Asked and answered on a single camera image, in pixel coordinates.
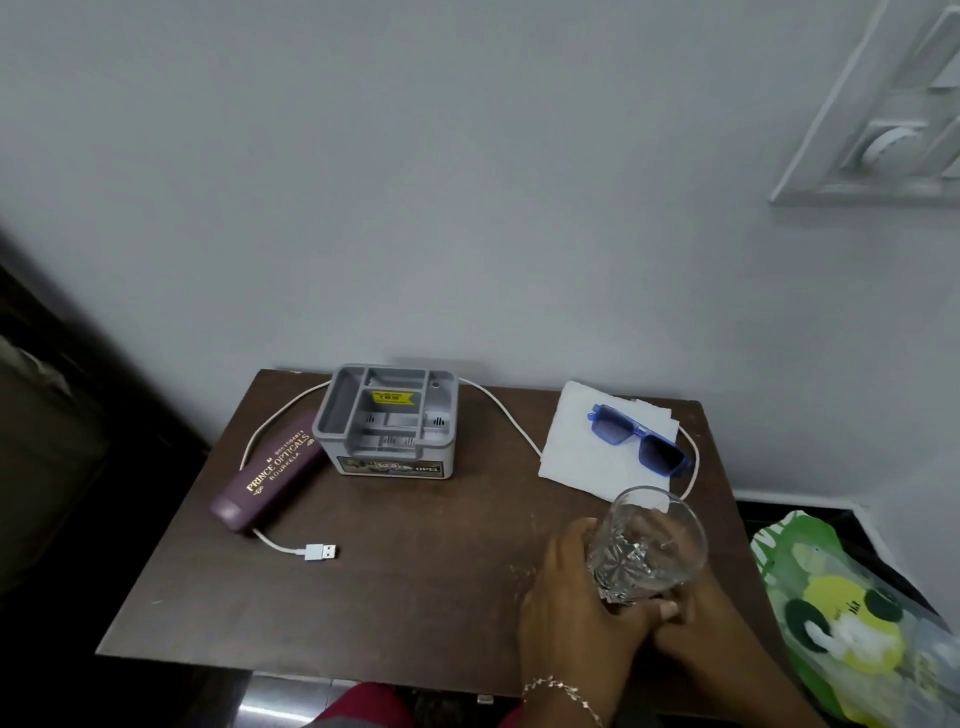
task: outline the blue sunglasses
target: blue sunglasses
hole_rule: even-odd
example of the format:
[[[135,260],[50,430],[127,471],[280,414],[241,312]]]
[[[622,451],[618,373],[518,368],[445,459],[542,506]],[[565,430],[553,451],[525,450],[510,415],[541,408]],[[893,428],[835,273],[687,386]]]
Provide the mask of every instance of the blue sunglasses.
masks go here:
[[[620,445],[638,435],[640,465],[657,475],[671,477],[682,473],[690,464],[684,452],[665,437],[606,404],[594,404],[587,419],[593,422],[590,426],[593,434],[611,445]]]

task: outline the yellow label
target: yellow label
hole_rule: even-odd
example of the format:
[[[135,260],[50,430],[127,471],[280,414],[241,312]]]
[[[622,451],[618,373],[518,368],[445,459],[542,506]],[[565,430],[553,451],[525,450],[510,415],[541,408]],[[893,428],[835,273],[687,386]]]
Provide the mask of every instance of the yellow label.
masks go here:
[[[413,392],[371,392],[374,404],[413,404]]]

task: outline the white paper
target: white paper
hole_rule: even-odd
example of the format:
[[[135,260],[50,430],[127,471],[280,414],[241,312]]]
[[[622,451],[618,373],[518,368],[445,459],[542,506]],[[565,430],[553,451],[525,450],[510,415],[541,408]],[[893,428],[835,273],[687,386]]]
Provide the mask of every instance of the white paper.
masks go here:
[[[623,400],[579,382],[569,381],[560,394],[557,412],[540,460],[540,477],[556,480],[571,488],[614,500],[628,488],[649,485],[670,490],[670,479],[657,475],[637,460],[639,439],[632,437],[620,445],[610,445],[593,434],[587,415],[593,405],[606,404],[618,409],[658,435],[677,442],[680,426],[669,409],[641,400]],[[664,504],[653,502],[649,507]]]

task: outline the bracelet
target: bracelet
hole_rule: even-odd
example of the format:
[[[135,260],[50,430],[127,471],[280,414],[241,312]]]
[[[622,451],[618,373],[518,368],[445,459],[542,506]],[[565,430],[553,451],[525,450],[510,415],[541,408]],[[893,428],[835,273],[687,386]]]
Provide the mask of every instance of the bracelet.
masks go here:
[[[590,717],[593,718],[593,722],[596,723],[597,728],[603,728],[603,721],[600,719],[600,716],[590,707],[590,704],[580,695],[580,691],[572,686],[569,686],[567,683],[562,683],[560,680],[556,680],[553,675],[548,675],[547,677],[538,677],[532,683],[527,683],[523,686],[523,691],[520,693],[520,696],[526,700],[527,693],[532,691],[534,688],[538,688],[541,685],[545,685],[547,688],[558,688],[566,693],[566,696],[570,698],[573,702],[580,705],[585,711],[590,714]]]

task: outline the sunglasses frame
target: sunglasses frame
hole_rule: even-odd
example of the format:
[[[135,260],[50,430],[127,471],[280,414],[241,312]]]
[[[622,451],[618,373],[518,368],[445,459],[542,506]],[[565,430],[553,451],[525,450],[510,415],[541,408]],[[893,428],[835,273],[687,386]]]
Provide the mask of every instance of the sunglasses frame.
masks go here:
[[[605,414],[605,413],[608,413],[608,412],[613,413],[613,415],[614,415],[615,417],[623,420],[625,424],[626,424],[626,423],[629,423],[629,424],[631,424],[631,425],[633,426],[633,431],[632,431],[629,435],[627,435],[625,438],[623,438],[622,440],[620,440],[619,442],[612,442],[612,441],[608,440],[606,437],[604,437],[603,435],[601,435],[599,432],[597,432],[597,429],[596,429],[596,427],[597,427],[597,415],[598,415],[598,414]],[[640,438],[640,446],[639,446],[639,448],[637,449],[637,452],[636,452],[636,459],[639,461],[640,465],[642,465],[642,466],[643,466],[644,468],[646,468],[647,470],[653,471],[653,472],[656,473],[657,475],[665,475],[666,477],[673,477],[674,475],[679,475],[680,473],[682,473],[683,471],[685,471],[685,470],[690,466],[690,458],[688,458],[688,457],[686,456],[686,453],[685,453],[683,450],[681,450],[680,448],[678,448],[675,443],[671,443],[671,442],[670,442],[669,440],[667,440],[665,437],[663,437],[662,435],[659,435],[658,433],[654,432],[654,431],[653,431],[652,429],[650,429],[649,427],[646,427],[646,426],[644,426],[644,425],[641,425],[641,424],[640,424],[639,422],[637,422],[634,418],[629,417],[629,416],[623,414],[623,412],[621,412],[620,410],[616,409],[616,407],[611,407],[611,406],[609,406],[608,404],[594,404],[594,405],[593,405],[593,410],[587,415],[587,419],[592,422],[592,425],[590,426],[590,430],[593,432],[593,434],[596,435],[597,437],[599,437],[601,440],[603,440],[603,441],[604,441],[605,443],[607,443],[608,445],[614,445],[614,446],[623,445],[625,442],[627,442],[627,441],[628,441],[630,438],[632,438],[634,435],[636,435],[637,437],[639,437],[639,438]],[[644,462],[643,462],[643,440],[644,440],[645,438],[648,438],[648,437],[652,437],[652,438],[654,438],[655,440],[659,441],[660,443],[666,445],[668,448],[674,449],[676,452],[678,452],[678,453],[681,455],[681,457],[682,457],[682,460],[680,461],[680,464],[677,465],[676,468],[674,468],[673,470],[671,470],[671,471],[669,471],[669,472],[663,472],[663,471],[658,470],[658,469],[656,469],[656,468],[651,468],[647,463],[644,463]]]

